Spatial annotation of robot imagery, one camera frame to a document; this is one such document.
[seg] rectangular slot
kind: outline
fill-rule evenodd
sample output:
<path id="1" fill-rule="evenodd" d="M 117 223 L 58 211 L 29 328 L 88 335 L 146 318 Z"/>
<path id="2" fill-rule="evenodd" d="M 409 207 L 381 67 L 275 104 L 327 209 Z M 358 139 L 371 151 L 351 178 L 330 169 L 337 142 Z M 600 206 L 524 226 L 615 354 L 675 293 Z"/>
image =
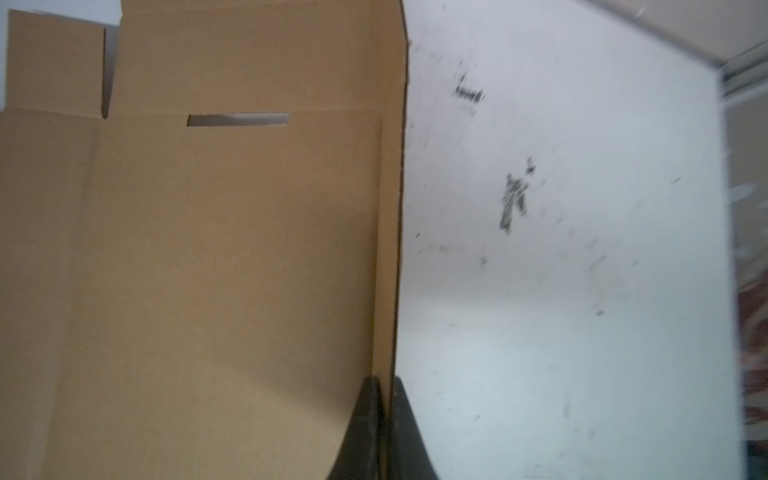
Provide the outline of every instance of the rectangular slot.
<path id="1" fill-rule="evenodd" d="M 265 127 L 288 125 L 286 112 L 260 114 L 190 115 L 188 127 Z"/>

